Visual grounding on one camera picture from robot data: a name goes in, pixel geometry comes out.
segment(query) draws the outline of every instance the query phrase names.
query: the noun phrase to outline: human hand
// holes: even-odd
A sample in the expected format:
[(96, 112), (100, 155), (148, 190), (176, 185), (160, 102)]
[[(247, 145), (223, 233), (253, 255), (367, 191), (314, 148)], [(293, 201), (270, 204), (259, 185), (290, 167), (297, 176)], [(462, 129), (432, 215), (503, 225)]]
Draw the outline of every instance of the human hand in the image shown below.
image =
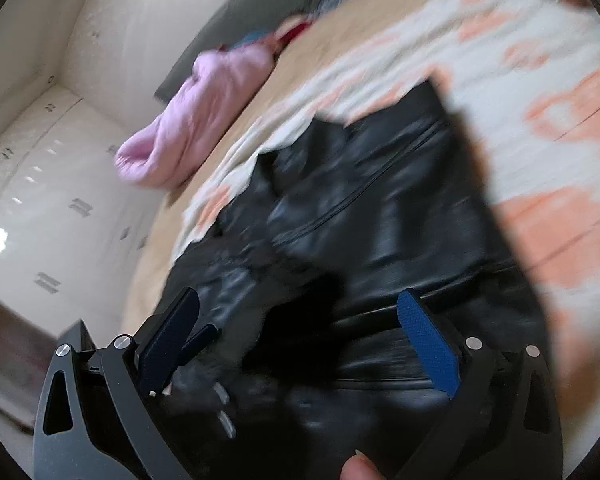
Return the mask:
[(384, 477), (366, 455), (356, 450), (342, 466), (340, 480), (384, 480)]

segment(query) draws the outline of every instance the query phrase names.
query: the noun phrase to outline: floor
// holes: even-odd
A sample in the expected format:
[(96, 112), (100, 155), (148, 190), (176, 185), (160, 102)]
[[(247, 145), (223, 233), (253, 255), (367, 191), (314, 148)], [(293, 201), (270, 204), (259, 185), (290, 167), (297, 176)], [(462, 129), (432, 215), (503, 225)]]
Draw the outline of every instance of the floor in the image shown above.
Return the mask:
[(0, 413), (0, 441), (13, 459), (30, 477), (33, 477), (33, 437), (23, 433)]
[(56, 85), (0, 138), (0, 302), (54, 339), (77, 319), (97, 345), (119, 333), (163, 197), (118, 178), (127, 136)]
[(226, 0), (87, 0), (61, 84), (130, 132), (162, 110), (153, 98), (185, 47)]

